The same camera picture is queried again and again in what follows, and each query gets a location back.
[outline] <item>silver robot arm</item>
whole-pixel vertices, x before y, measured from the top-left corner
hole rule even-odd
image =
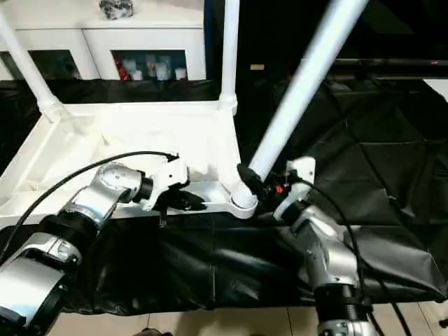
[[[0,335],[46,335],[59,316],[65,293],[82,257],[119,203],[141,203],[151,210],[158,197],[188,184],[181,159],[159,173],[112,162],[101,166],[57,215],[45,217],[34,233],[0,266]]]
[[[306,201],[310,187],[296,167],[289,162],[284,176],[265,184],[251,169],[239,165],[238,170],[266,210],[287,225],[279,230],[282,241],[304,257],[316,302],[318,335],[375,336],[368,321],[370,307],[360,291],[358,263],[343,240],[344,228]]]

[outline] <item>black tablecloth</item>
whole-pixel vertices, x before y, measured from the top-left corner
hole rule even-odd
[[[241,159],[249,162],[287,81],[239,86],[235,117]],[[50,82],[64,103],[217,99],[211,81]],[[0,171],[39,118],[24,83],[0,83]],[[448,104],[421,81],[327,82],[296,127],[275,169],[288,158],[317,159],[316,184],[359,225],[374,302],[447,295]],[[320,199],[329,214],[336,213]],[[277,237],[268,213],[112,220],[78,273],[69,312],[119,315],[215,307],[312,305],[302,257]],[[19,245],[35,230],[24,227]],[[10,229],[0,232],[0,246]]]

